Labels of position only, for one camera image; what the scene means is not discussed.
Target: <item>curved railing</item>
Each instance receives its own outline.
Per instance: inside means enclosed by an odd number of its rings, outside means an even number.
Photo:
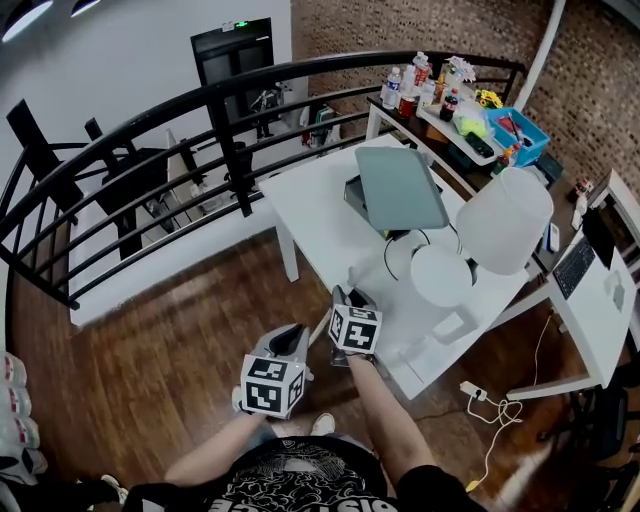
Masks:
[[[425,52],[429,56],[429,61],[433,64],[433,71],[435,74],[440,73],[440,69],[446,58],[451,56],[451,53],[444,52]],[[13,198],[18,181],[28,165],[30,146],[26,146],[22,152],[18,162],[10,175],[9,181],[5,190],[0,198],[0,216],[3,218],[0,220],[0,240],[3,244],[0,244],[0,258],[9,264],[11,268],[16,270],[30,282],[35,284],[45,293],[51,295],[58,301],[62,302],[70,308],[78,308],[78,298],[84,293],[88,292],[95,286],[109,279],[116,273],[120,272],[129,265],[139,261],[153,251],[160,249],[161,247],[173,242],[174,240],[190,233],[191,231],[198,229],[199,227],[208,224],[216,219],[219,219],[233,211],[241,210],[244,216],[251,215],[252,203],[262,198],[260,193],[252,193],[249,183],[253,183],[256,178],[273,173],[278,169],[285,166],[294,164],[296,162],[305,160],[307,158],[320,155],[332,149],[341,148],[350,144],[354,144],[364,139],[364,134],[355,135],[344,140],[340,140],[333,144],[325,145],[309,151],[304,151],[300,154],[296,154],[287,158],[284,158],[278,162],[267,165],[260,169],[256,169],[250,173],[241,172],[241,160],[243,157],[253,154],[256,151],[265,149],[275,144],[282,143],[295,137],[299,137],[303,133],[311,132],[313,130],[330,128],[342,123],[353,122],[363,119],[367,116],[367,111],[349,113],[341,115],[337,118],[330,119],[321,123],[311,124],[304,128],[291,130],[287,133],[273,136],[271,138],[263,139],[257,143],[242,148],[236,149],[234,146],[235,135],[248,131],[254,126],[254,124],[262,119],[273,118],[274,115],[283,114],[293,110],[297,110],[306,106],[323,104],[328,101],[334,101],[342,98],[375,93],[379,91],[380,84],[367,85],[356,87],[348,90],[342,90],[332,92],[328,94],[322,94],[319,96],[309,97],[307,99],[296,101],[294,103],[281,105],[266,111],[251,114],[243,117],[237,121],[230,122],[227,109],[224,100],[228,96],[236,95],[239,92],[255,90],[258,88],[268,88],[273,86],[276,82],[283,82],[292,80],[294,78],[300,78],[305,76],[312,76],[319,73],[326,73],[332,71],[340,71],[351,68],[360,68],[366,66],[389,66],[392,64],[409,63],[415,56],[415,51],[392,51],[392,52],[364,52],[353,54],[340,54],[330,55],[326,57],[320,57],[316,59],[309,59],[299,61],[295,63],[280,64],[276,66],[270,66],[262,68],[256,71],[251,71],[241,75],[234,76],[227,80],[217,82],[212,85],[195,89],[186,94],[173,98],[161,105],[158,105],[139,116],[130,119],[126,123],[122,124],[118,128],[111,132],[101,135],[97,126],[93,127],[95,137],[97,137],[90,144],[83,143],[62,143],[62,144],[49,144],[49,148],[58,151],[62,149],[74,149],[82,148],[82,151],[75,157],[62,162],[55,170],[44,177],[41,181],[34,179],[31,183],[31,187],[21,199],[17,202]],[[524,66],[517,62],[510,62],[501,59],[494,59],[489,57],[480,57],[474,55],[461,55],[467,59],[471,64],[475,66],[482,66],[487,68],[496,68],[501,70],[507,70],[508,76],[505,77],[480,77],[478,82],[480,83],[498,83],[504,84],[504,92],[502,97],[507,98],[515,78],[518,73],[525,73]],[[136,150],[131,143],[132,139],[139,137],[147,133],[148,131],[161,126],[162,124],[171,121],[179,116],[182,116],[188,112],[194,111],[198,108],[207,106],[212,113],[215,128],[208,130],[204,133],[196,135],[190,139],[184,140],[179,144],[156,152],[152,156],[146,159],[142,159],[140,156],[136,156]],[[220,145],[223,156],[207,162],[199,167],[192,166],[186,174],[183,174],[171,181],[161,184],[155,187],[153,190],[146,192],[140,197],[128,202],[117,210],[113,211],[103,220],[97,222],[93,226],[86,229],[79,236],[74,237],[64,244],[62,248],[58,248],[56,244],[56,233],[59,228],[68,225],[68,223],[76,220],[76,215],[83,208],[86,208],[91,203],[100,199],[101,195],[107,191],[113,192],[119,185],[122,186],[126,183],[127,179],[145,170],[150,169],[154,165],[165,163],[170,157],[179,153],[184,153],[191,148],[198,146],[207,141],[216,140],[216,143]],[[68,184],[74,184],[76,181],[86,178],[91,175],[91,171],[86,171],[95,162],[111,158],[115,150],[126,148],[129,151],[129,155],[135,160],[135,165],[131,166],[127,170],[124,170],[120,174],[117,174],[113,179],[104,183],[99,189],[94,190],[84,197],[80,197],[77,201],[68,203],[68,201],[60,201],[59,196],[56,196],[54,191],[59,190],[60,187],[67,186]],[[216,188],[205,192],[187,202],[180,204],[177,208],[174,208],[156,218],[151,222],[137,227],[136,229],[128,232],[124,236],[119,237],[113,243],[107,247],[97,251],[84,261],[71,269],[65,269],[62,275],[55,275],[53,272],[54,266],[59,262],[65,262],[69,253],[79,247],[81,244],[87,242],[91,237],[95,236],[98,232],[106,228],[108,225],[114,223],[118,219],[121,219],[123,215],[128,212],[134,211],[135,208],[143,205],[151,198],[157,197],[161,194],[173,190],[175,187],[183,185],[189,181],[203,176],[205,173],[221,167],[227,166],[229,181],[217,186]],[[152,245],[138,250],[131,256],[120,261],[117,265],[111,267],[106,272],[102,273],[97,278],[84,284],[78,290],[73,293],[69,293],[68,284],[71,279],[78,276],[81,272],[94,265],[97,261],[104,258],[106,255],[115,251],[123,244],[131,241],[135,237],[140,237],[143,233],[150,229],[162,224],[167,220],[175,218],[177,215],[187,212],[190,208],[196,207],[199,204],[209,201],[212,198],[219,196],[220,194],[232,191],[236,194],[237,200],[213,211],[208,215],[194,221],[173,233],[164,236],[159,241]],[[47,202],[53,201],[56,205],[55,215],[53,220],[46,226],[43,226],[44,212],[47,207]],[[27,216],[29,216],[36,209],[38,211],[36,228],[33,237],[28,241],[22,239],[23,225]],[[15,233],[15,241],[13,249],[9,249],[4,245],[4,242],[12,232]],[[47,244],[47,254],[44,261],[42,259],[42,245]]]

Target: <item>white wall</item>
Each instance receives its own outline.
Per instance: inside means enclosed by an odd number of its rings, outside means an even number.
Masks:
[[[289,0],[105,0],[71,19],[74,3],[56,0],[34,25],[0,45],[0,187],[22,150],[5,117],[23,98],[49,142],[88,142],[84,124],[92,117],[106,132],[199,87],[190,38],[223,23],[270,17],[274,61],[291,60]],[[178,139],[211,127],[204,109],[168,125]],[[136,143],[164,147],[164,139],[160,127]],[[30,181],[25,176],[19,194]],[[26,239],[34,224],[25,228]],[[3,301],[4,287],[0,307]],[[0,325],[0,342],[3,334]]]

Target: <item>white pillar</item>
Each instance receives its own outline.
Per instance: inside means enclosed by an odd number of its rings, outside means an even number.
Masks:
[[[547,31],[544,33],[544,37],[542,38],[542,42],[540,43],[540,47],[538,48],[538,53],[536,54],[536,58],[533,59],[533,63],[531,64],[531,68],[529,69],[527,79],[525,80],[524,85],[520,90],[520,94],[518,94],[518,99],[516,99],[516,102],[513,105],[516,110],[521,111],[524,108],[525,103],[527,103],[527,100],[531,95],[531,91],[533,91],[533,87],[538,81],[538,77],[540,76],[540,72],[542,71],[542,66],[544,66],[544,63],[547,60],[547,55],[549,55],[551,44],[553,43],[553,39],[556,36],[565,2],[566,0],[555,0],[553,10],[551,11],[551,18],[549,18],[549,24],[547,25]]]

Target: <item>blue bin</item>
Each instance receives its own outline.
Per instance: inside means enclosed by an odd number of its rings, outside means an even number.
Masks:
[[[487,110],[486,112],[491,126],[493,126],[493,128],[495,128],[496,130],[495,139],[503,147],[509,148],[516,142],[518,142],[516,140],[516,136],[511,130],[505,130],[498,123],[498,119],[501,119],[503,117],[508,118],[509,112],[511,112],[511,116],[513,117],[515,123],[520,126],[522,134],[529,137],[533,142],[533,144],[529,147],[525,147],[524,144],[520,143],[521,149],[518,152],[518,159],[516,160],[516,165],[518,167],[529,165],[531,162],[535,162],[540,157],[540,155],[542,154],[542,150],[549,143],[550,139],[549,136],[540,128],[538,128],[533,122],[531,122],[528,118],[523,116],[513,107]]]

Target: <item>white sneaker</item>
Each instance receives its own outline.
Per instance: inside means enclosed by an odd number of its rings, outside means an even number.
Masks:
[[[240,402],[242,402],[242,388],[236,386],[231,392],[231,407],[233,407],[233,412],[240,412]]]
[[[118,482],[111,475],[102,475],[100,477],[100,480],[102,480],[106,484],[113,487],[116,491],[118,491],[118,501],[120,502],[120,505],[124,505],[124,502],[127,501],[127,496],[129,496],[129,491],[127,491],[124,487],[122,487],[120,485],[120,482]]]
[[[336,431],[336,420],[334,417],[325,412],[316,418],[311,428],[312,436],[326,436],[327,434],[333,434]]]

